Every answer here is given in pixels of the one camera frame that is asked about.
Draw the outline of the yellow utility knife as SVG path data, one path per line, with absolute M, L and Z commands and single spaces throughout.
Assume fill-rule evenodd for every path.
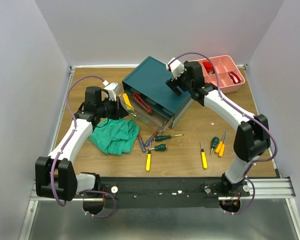
M 126 105 L 127 111 L 128 111 L 128 112 L 133 112 L 135 109 L 134 109 L 133 106 L 131 105 L 131 102 L 130 102 L 130 99 L 129 99 L 128 95 L 127 95 L 126 93 L 124 93 L 124 94 L 122 95 L 122 97 L 123 97 L 123 101 L 124 101 L 124 103 L 125 103 L 125 105 Z

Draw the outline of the clear drawer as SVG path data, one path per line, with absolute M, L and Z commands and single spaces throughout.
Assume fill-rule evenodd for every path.
M 127 107 L 124 103 L 123 94 L 119 95 L 122 106 L 127 110 Z M 152 128 L 155 132 L 163 133 L 173 122 L 172 117 L 166 117 L 164 114 L 161 114 L 155 109 L 150 103 L 146 101 L 144 97 L 142 99 L 152 108 L 151 113 L 147 113 L 142 107 L 133 99 L 132 94 L 128 94 L 131 105 L 134 108 L 133 112 L 128 111 L 128 113 L 134 118 L 138 119 L 148 127 Z

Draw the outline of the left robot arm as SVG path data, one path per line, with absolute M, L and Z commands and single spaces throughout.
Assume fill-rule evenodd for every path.
M 76 174 L 74 161 L 101 119 L 120 120 L 128 116 L 118 97 L 119 90 L 118 83 L 109 83 L 105 88 L 86 88 L 84 101 L 72 115 L 63 139 L 48 156 L 41 156 L 35 162 L 35 189 L 39 197 L 71 201 L 81 192 L 91 198 L 100 194 L 99 176 L 95 173 Z

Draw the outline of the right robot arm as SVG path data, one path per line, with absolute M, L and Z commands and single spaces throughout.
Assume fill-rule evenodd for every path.
M 172 74 L 166 85 L 177 96 L 188 92 L 193 100 L 216 112 L 236 131 L 233 143 L 235 156 L 222 174 L 220 183 L 220 191 L 224 195 L 233 195 L 254 162 L 270 147 L 268 119 L 239 107 L 221 92 L 218 84 L 207 83 L 198 61 L 180 62 L 172 58 L 166 69 Z

